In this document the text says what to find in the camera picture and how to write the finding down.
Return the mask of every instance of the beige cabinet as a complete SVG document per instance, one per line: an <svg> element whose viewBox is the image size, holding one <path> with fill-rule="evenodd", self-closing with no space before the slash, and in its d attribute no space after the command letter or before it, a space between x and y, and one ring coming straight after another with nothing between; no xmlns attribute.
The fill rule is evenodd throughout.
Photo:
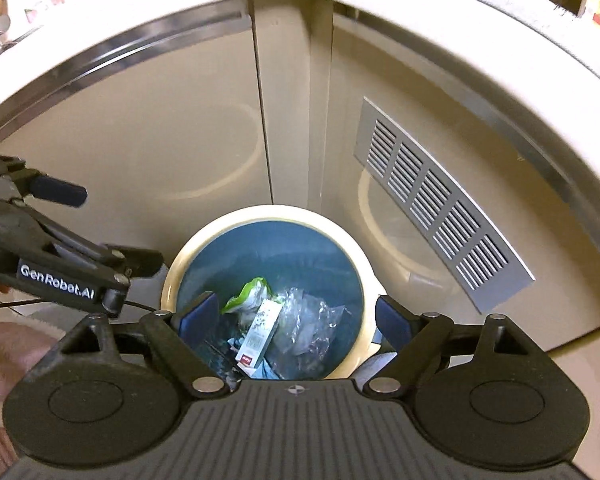
<svg viewBox="0 0 600 480"><path fill-rule="evenodd" d="M32 200L57 222L171 260L209 221L271 202L251 30L104 78L24 124L0 153L87 188L80 210Z"/></svg>
<svg viewBox="0 0 600 480"><path fill-rule="evenodd" d="M427 150L477 203L535 282L496 307L542 348L600 326L600 255L568 206L513 145L400 57L378 32L334 16L320 211L362 246L376 276L414 312L481 322L458 281L354 157L364 98Z"/></svg>

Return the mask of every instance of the white box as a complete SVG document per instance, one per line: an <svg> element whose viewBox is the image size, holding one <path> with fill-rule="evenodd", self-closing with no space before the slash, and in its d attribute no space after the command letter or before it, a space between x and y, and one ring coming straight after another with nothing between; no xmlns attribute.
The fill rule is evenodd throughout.
<svg viewBox="0 0 600 480"><path fill-rule="evenodd" d="M249 368L258 367L273 337L281 310L282 305L280 303L271 300L262 302L244 338L244 343L240 346L240 351L235 357L239 364Z"/></svg>

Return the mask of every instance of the metal vent grille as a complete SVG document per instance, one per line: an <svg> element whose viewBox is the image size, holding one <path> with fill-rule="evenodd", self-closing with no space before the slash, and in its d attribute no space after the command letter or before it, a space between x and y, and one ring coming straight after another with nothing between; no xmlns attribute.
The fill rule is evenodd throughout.
<svg viewBox="0 0 600 480"><path fill-rule="evenodd" d="M376 121L366 161L378 172L378 175L384 176L386 173L394 146L395 134L380 121Z"/></svg>
<svg viewBox="0 0 600 480"><path fill-rule="evenodd" d="M413 137L364 99L356 157L392 196L480 312L533 282L524 262Z"/></svg>

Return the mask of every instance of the trash bin rim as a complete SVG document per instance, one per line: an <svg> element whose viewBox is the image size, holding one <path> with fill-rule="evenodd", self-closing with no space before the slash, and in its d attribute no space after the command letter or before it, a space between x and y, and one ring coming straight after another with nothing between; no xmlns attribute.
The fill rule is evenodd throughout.
<svg viewBox="0 0 600 480"><path fill-rule="evenodd" d="M363 296L360 332L349 354L327 379L349 377L359 365L378 351L379 346L372 343L376 333L375 306L378 296L386 292L374 275L362 248L351 235L328 218L307 209L287 205L257 205L233 211L204 226L189 239L173 261L162 288L161 309L175 312L184 274L193 259L213 240L237 227L266 221L292 222L326 236L347 255L358 274Z"/></svg>

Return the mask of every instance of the white countertop edge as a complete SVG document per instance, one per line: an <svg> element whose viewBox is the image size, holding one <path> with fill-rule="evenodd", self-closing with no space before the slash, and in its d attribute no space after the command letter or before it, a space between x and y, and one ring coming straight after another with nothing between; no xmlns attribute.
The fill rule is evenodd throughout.
<svg viewBox="0 0 600 480"><path fill-rule="evenodd" d="M120 32L216 1L68 4L70 12L0 57L0 104L58 64ZM334 1L410 30L487 75L542 118L600 179L600 79L558 46L476 0Z"/></svg>

